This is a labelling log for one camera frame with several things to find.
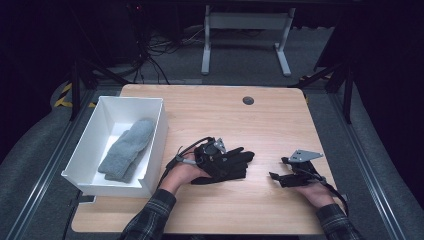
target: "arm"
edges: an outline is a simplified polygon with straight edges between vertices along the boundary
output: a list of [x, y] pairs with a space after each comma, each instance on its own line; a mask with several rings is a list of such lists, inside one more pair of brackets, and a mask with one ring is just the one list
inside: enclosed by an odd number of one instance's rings
[[339, 205], [336, 204], [330, 191], [325, 186], [320, 183], [312, 183], [307, 186], [294, 187], [293, 189], [304, 195], [318, 209], [317, 217], [327, 239], [365, 239], [355, 229]]
[[[194, 160], [192, 150], [185, 155]], [[198, 177], [210, 177], [197, 166], [178, 163], [165, 177], [144, 208], [127, 224], [119, 239], [161, 239], [166, 221], [176, 203], [178, 189]]]

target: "wooden table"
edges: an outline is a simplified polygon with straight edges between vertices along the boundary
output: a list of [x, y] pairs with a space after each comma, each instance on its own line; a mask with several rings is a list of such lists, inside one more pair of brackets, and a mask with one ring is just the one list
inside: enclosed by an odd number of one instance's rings
[[[319, 234], [315, 209], [301, 195], [281, 188], [269, 171], [290, 174], [281, 157], [296, 149], [324, 153], [303, 93], [293, 88], [127, 85], [124, 97], [164, 99], [169, 130], [162, 171], [183, 148], [206, 137], [222, 138], [227, 150], [255, 152], [247, 177], [211, 185], [186, 185], [166, 233]], [[243, 98], [254, 99], [252, 105]], [[313, 160], [335, 186], [327, 159]], [[148, 199], [97, 197], [79, 205], [72, 222], [77, 232], [120, 232]]]

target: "white box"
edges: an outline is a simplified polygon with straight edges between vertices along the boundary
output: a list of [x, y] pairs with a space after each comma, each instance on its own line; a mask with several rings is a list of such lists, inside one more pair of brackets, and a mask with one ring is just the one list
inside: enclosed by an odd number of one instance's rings
[[[156, 120], [156, 126], [153, 138], [136, 159], [140, 163], [131, 182], [105, 180], [97, 168], [109, 148], [143, 118]], [[151, 197], [159, 181], [167, 133], [163, 99], [101, 96], [62, 176], [85, 195]]]

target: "plaid shirt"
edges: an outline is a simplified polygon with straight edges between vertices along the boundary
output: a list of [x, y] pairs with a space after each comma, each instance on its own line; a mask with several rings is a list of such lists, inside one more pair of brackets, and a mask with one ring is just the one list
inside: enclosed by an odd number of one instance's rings
[[[166, 221], [175, 203], [174, 195], [158, 189], [143, 210], [128, 223], [119, 239], [161, 239]], [[364, 239], [337, 204], [320, 208], [317, 216], [325, 235], [330, 240]]]

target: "person's right hand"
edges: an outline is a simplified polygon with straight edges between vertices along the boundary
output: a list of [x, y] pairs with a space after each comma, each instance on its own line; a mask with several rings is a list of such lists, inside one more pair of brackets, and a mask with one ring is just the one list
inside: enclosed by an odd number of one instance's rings
[[293, 187], [292, 189], [305, 196], [316, 208], [335, 203], [330, 190], [319, 182], [311, 183], [306, 186]]

